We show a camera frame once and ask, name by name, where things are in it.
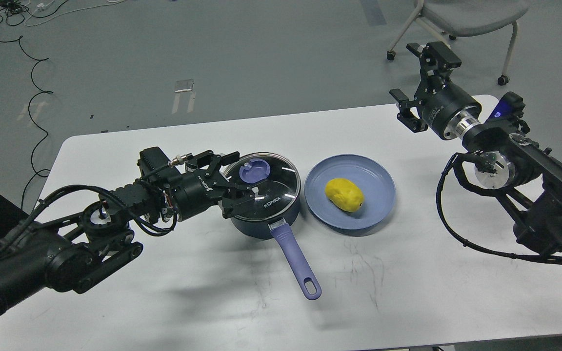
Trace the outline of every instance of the screw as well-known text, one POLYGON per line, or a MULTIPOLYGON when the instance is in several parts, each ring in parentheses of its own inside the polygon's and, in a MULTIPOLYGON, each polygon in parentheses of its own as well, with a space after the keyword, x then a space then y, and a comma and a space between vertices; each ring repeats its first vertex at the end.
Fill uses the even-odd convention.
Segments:
POLYGON ((516 142, 516 143, 518 143, 522 146, 528 145, 528 142, 526 141, 526 138, 520 136, 520 134, 516 134, 516 133, 511 134, 511 140, 513 140, 514 142, 516 142))
POLYGON ((142 253, 142 247, 136 246, 134 250, 131 252, 131 258, 136 258, 142 253))

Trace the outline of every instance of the blue plate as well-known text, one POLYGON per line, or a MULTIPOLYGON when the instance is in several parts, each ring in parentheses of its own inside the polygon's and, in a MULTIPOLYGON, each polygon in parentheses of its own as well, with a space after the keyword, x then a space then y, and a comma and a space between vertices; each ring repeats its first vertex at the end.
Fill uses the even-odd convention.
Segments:
POLYGON ((392 176, 383 166, 367 157, 337 155, 318 163, 305 180, 305 200, 322 222, 339 229, 372 227, 390 213, 396 198, 392 176), (346 178, 363 193, 364 202, 354 213, 347 213, 326 198, 324 188, 333 178, 346 178))

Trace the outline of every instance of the pot handle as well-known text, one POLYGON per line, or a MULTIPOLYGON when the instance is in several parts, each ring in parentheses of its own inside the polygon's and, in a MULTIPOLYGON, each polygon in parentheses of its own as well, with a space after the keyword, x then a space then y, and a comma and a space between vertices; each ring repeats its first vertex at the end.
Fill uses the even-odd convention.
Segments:
POLYGON ((287 262, 290 264, 290 267, 294 272, 294 276, 299 282, 299 286, 301 287, 301 290, 303 290, 305 297, 309 300, 319 298, 322 294, 322 289, 316 279, 316 276, 314 275, 314 272, 307 263, 305 255, 303 255, 303 251, 301 251, 301 248, 299 247, 299 243, 296 242, 296 238, 294 238, 294 233, 292 233, 290 225, 285 223, 271 229, 270 234, 279 243, 279 246, 281 246, 283 254, 285 254, 285 258, 287 258, 287 262))

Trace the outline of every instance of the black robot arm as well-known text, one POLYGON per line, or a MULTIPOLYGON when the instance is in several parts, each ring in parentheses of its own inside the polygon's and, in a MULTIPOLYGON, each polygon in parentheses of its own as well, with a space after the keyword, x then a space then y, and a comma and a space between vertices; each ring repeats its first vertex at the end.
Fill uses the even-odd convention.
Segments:
POLYGON ((390 94, 398 103, 397 118, 415 133, 430 127, 443 140, 460 138, 468 153, 455 154, 440 178, 437 209, 446 229, 464 246, 483 253, 532 262, 562 264, 562 163, 551 157, 551 149, 526 136, 530 131, 522 120, 524 102, 513 92, 504 94, 488 120, 479 122, 480 104, 450 80, 461 60, 443 42, 431 42, 422 49, 417 44, 407 48, 420 59, 420 84, 413 100, 400 89, 390 94), (417 109, 417 116, 412 108, 417 109), (484 187, 471 184, 462 168, 463 162, 475 165, 477 180, 484 187), (454 169, 459 183, 467 190, 495 197, 513 218, 513 233, 537 255, 501 253, 473 244, 448 225, 441 207, 443 183, 454 169), (516 187, 542 176, 543 192, 532 201, 516 187))
POLYGON ((181 222, 221 204, 225 218, 239 214, 253 196, 250 187, 229 182, 220 173, 239 159, 212 151, 169 160, 158 147, 140 152, 141 177, 113 191, 66 186, 40 201, 29 217, 0 240, 0 316, 44 287, 84 293, 142 253, 129 222, 153 236, 169 233, 181 222), (175 167, 184 164, 185 172, 175 167), (75 191, 99 194, 84 211, 47 223, 36 222, 46 207, 75 191), (172 220, 170 227, 155 224, 172 220), (73 228, 62 234, 65 228, 73 228), (85 234, 86 241, 78 240, 85 234))

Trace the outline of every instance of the gray chair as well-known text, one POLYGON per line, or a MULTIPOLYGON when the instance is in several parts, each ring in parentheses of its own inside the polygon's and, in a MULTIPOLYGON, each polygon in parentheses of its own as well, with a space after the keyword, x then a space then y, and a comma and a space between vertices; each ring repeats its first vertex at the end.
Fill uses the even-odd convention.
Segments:
POLYGON ((457 37, 490 33, 511 24, 513 34, 511 34, 511 42, 506 52, 506 60, 504 60, 498 84, 503 86, 509 82, 506 69, 509 66, 517 37, 517 20, 528 11, 526 2, 523 0, 414 0, 414 3, 415 9, 387 51, 388 60, 394 60, 396 56, 394 47, 412 22, 424 27, 448 47, 450 45, 443 34, 448 34, 451 40, 455 40, 457 37))

